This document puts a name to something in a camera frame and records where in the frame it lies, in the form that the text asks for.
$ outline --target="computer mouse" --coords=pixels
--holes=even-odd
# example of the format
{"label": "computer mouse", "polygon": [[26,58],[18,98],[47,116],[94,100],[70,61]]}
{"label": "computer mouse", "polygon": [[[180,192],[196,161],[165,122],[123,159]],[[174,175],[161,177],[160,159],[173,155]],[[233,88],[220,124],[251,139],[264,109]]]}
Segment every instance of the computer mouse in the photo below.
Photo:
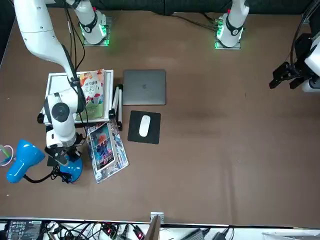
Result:
{"label": "computer mouse", "polygon": [[141,137],[146,137],[148,135],[150,126],[150,116],[143,115],[140,123],[139,134]]}

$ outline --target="table surface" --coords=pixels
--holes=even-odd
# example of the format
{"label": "table surface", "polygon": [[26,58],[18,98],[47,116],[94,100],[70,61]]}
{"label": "table surface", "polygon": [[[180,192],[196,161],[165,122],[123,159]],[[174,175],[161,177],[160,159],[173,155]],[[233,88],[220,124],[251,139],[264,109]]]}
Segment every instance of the table surface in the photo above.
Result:
{"label": "table surface", "polygon": [[[49,10],[69,47],[63,9]],[[165,69],[167,104],[124,106],[121,134],[129,167],[96,184],[84,148],[75,184],[59,179],[6,181],[0,169],[0,215],[166,223],[319,227],[320,94],[274,90],[272,72],[288,56],[298,15],[250,15],[241,50],[215,50],[214,33],[152,12],[108,12],[109,47],[86,47],[79,71]],[[184,16],[206,22],[200,14]],[[78,61],[82,56],[78,44]],[[49,73],[63,72],[26,49],[14,24],[0,69],[0,143],[26,139],[43,149],[36,121]],[[159,145],[127,141],[130,111],[161,113]],[[40,179],[46,161],[29,169]]]}

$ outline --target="gray laptop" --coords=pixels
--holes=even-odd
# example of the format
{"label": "gray laptop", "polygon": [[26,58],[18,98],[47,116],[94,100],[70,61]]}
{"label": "gray laptop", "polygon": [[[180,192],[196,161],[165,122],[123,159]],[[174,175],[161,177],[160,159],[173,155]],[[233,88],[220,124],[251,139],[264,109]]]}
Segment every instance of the gray laptop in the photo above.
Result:
{"label": "gray laptop", "polygon": [[123,105],[165,105],[164,69],[124,70]]}

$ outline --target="magazine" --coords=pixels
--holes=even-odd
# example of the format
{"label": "magazine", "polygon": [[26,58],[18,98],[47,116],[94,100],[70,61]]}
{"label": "magazine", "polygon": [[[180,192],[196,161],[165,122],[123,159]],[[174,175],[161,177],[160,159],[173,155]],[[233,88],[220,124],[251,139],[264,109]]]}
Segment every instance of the magazine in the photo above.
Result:
{"label": "magazine", "polygon": [[94,168],[97,172],[107,168],[115,160],[118,160],[114,152],[112,144],[112,136],[110,134],[108,124],[105,122],[90,131],[91,150],[93,153]]}
{"label": "magazine", "polygon": [[[94,161],[94,151],[91,148],[91,138],[90,133],[101,127],[102,125],[107,124],[107,128],[109,130],[111,137],[111,142],[114,143],[115,149],[115,155],[117,160],[113,161],[111,164],[108,164],[104,169],[101,169],[100,171],[97,171],[97,168],[95,167],[95,161]],[[98,123],[94,124],[91,127],[88,128],[88,138],[87,143],[89,146],[89,156],[92,160],[92,168],[93,168],[93,175],[95,177],[95,181],[99,184],[103,180],[113,176],[120,170],[124,169],[129,165],[129,161],[126,155],[126,151],[123,145],[123,142],[121,140],[118,126],[115,120],[109,121],[107,123]]]}
{"label": "magazine", "polygon": [[[85,108],[88,119],[98,119],[104,116],[105,105],[105,70],[90,71],[79,75],[80,85],[85,96]],[[82,119],[87,119],[86,111],[81,113]]]}

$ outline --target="black mouse pad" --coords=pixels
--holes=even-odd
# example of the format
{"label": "black mouse pad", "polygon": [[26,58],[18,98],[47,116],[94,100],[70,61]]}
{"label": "black mouse pad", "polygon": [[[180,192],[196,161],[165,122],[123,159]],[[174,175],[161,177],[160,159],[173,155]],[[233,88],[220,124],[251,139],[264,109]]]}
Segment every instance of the black mouse pad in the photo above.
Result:
{"label": "black mouse pad", "polygon": [[[147,136],[139,134],[141,119],[144,115],[150,117]],[[131,111],[128,131],[128,141],[146,144],[159,144],[161,114],[147,111]]]}

